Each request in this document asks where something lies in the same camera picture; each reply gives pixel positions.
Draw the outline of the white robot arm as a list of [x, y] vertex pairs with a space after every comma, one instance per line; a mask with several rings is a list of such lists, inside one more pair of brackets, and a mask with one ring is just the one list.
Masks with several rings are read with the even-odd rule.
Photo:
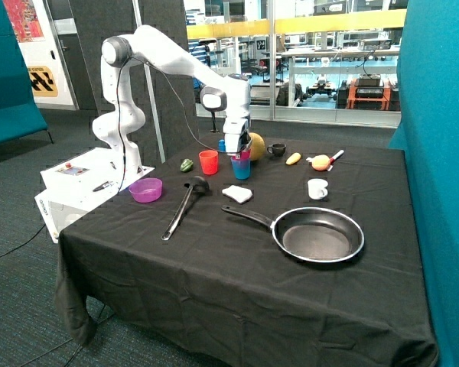
[[149, 64], [165, 74], [190, 76], [201, 81], [203, 107], [226, 114], [223, 125], [226, 153], [235, 155], [250, 149], [251, 88], [245, 76], [219, 75], [149, 25], [142, 25], [133, 34], [105, 39], [101, 53], [103, 95], [115, 109], [94, 120], [93, 132], [113, 150], [116, 167], [136, 172], [142, 165], [137, 144], [128, 139], [130, 133], [145, 124], [145, 114], [132, 98], [130, 77], [131, 67], [141, 64]]

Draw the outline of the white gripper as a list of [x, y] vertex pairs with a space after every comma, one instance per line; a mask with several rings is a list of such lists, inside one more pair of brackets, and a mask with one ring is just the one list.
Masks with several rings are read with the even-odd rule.
[[252, 145], [249, 135], [249, 118], [227, 118], [223, 124], [226, 153], [229, 155], [248, 151]]

